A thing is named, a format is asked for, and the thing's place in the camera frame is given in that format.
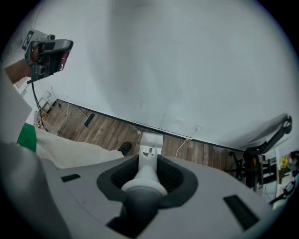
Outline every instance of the green cloth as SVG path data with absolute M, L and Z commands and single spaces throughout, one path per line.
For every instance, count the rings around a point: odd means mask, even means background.
M 36 130 L 33 125 L 24 124 L 17 143 L 36 152 Z

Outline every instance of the black rubber boot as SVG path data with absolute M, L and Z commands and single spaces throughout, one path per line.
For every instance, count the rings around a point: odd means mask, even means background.
M 121 151 L 122 154 L 123 154 L 124 156 L 126 156 L 126 154 L 127 154 L 128 152 L 130 152 L 131 148 L 132 148 L 132 144 L 131 144 L 130 142 L 124 142 L 124 143 L 120 146 L 120 148 L 118 149 L 118 151 Z

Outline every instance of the wooden floor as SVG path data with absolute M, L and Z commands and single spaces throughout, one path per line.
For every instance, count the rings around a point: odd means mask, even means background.
M 54 109 L 49 113 L 49 118 L 45 120 L 49 125 L 45 123 L 45 126 L 52 134 L 69 140 L 96 144 L 107 150 L 118 149 L 123 142 L 129 141 L 133 145 L 129 155 L 136 155 L 139 153 L 142 133 L 154 133 L 142 127 L 136 127 L 100 114 L 95 114 L 88 127 L 85 127 L 86 116 L 76 106 L 69 104 L 68 109 L 67 103 L 63 101 L 59 101 L 59 103 L 61 104 L 61 108 L 58 107 L 58 104 L 55 104 Z M 82 110 L 86 115 L 92 113 L 88 110 Z M 161 154 L 175 157 L 177 149 L 184 141 L 183 139 L 164 135 Z M 177 158 L 221 170 L 234 169 L 235 163 L 233 158 L 228 155 L 229 152 L 231 150 L 187 141 L 180 148 Z M 241 152 L 235 153 L 238 159 L 242 158 Z

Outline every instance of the beige fabric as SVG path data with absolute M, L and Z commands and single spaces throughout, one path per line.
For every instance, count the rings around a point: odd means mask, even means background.
M 75 142 L 36 128 L 36 154 L 51 160 L 59 169 L 87 166 L 123 157 L 118 150 Z

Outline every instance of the baseboard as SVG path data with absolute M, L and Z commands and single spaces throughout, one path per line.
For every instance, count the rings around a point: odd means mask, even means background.
M 74 106 L 79 107 L 81 109 L 91 111 L 93 113 L 97 113 L 97 114 L 100 114 L 100 115 L 103 115 L 103 116 L 106 116 L 106 117 L 109 117 L 109 118 L 112 118 L 112 119 L 116 119 L 116 120 L 131 124 L 131 125 L 134 125 L 134 126 L 137 126 L 137 127 L 140 127 L 140 128 L 144 128 L 144 129 L 147 129 L 147 130 L 154 131 L 158 134 L 165 134 L 165 135 L 175 137 L 175 138 L 178 138 L 178 139 L 183 139 L 183 140 L 185 139 L 184 136 L 181 136 L 179 134 L 172 133 L 172 132 L 169 132 L 169 131 L 165 131 L 163 129 L 150 127 L 150 126 L 143 125 L 143 124 L 140 124 L 140 123 L 136 123 L 136 122 L 133 122 L 133 121 L 117 118 L 117 117 L 114 117 L 114 116 L 111 116 L 111 115 L 108 115 L 108 114 L 104 114 L 104 113 L 101 113 L 101 112 L 98 112 L 98 111 L 95 111 L 95 110 L 88 109 L 86 107 L 83 107 L 83 106 L 80 106 L 80 105 L 77 105 L 77 104 L 74 104 L 74 103 L 67 102 L 67 101 L 62 100 L 62 99 L 57 99 L 57 100 L 63 101 L 65 103 L 69 103 L 71 105 L 74 105 Z M 204 141 L 200 141 L 200 140 L 196 140 L 196 139 L 192 139 L 191 141 L 197 142 L 197 143 L 202 143 L 202 144 L 207 144 L 207 145 L 212 145 L 212 146 L 215 146 L 215 147 L 224 148 L 224 149 L 228 149 L 228 150 L 232 150 L 232 151 L 244 152 L 244 150 L 240 150 L 240 149 L 236 149 L 236 148 L 230 148 L 230 147 L 226 147 L 226 146 L 222 146 L 222 145 L 218 145 L 218 144 L 213 144 L 213 143 L 209 143 L 209 142 L 204 142 Z

